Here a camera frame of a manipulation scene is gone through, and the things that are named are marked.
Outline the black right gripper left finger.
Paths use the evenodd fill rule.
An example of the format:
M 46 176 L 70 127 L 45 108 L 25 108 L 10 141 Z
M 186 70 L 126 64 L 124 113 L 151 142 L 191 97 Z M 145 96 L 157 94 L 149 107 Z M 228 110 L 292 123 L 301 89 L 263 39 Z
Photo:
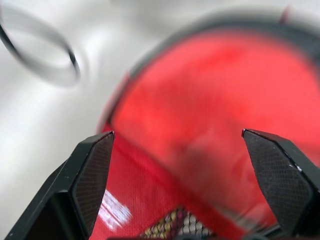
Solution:
M 79 142 L 4 240 L 89 240 L 105 193 L 115 133 Z

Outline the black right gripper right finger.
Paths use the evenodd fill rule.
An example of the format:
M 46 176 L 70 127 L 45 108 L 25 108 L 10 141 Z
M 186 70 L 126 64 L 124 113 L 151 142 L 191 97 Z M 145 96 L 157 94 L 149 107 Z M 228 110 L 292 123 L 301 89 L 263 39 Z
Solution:
M 290 140 L 244 129 L 259 188 L 282 232 L 320 237 L 320 168 Z

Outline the black zippered case red lining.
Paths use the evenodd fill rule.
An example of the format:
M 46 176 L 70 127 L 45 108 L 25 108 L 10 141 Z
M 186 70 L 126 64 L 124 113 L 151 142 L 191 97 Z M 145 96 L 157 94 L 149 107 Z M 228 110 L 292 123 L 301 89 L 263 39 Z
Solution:
M 320 240 L 283 233 L 242 137 L 278 135 L 320 168 L 320 17 L 257 9 L 178 31 L 129 72 L 100 129 L 115 141 L 90 240 Z

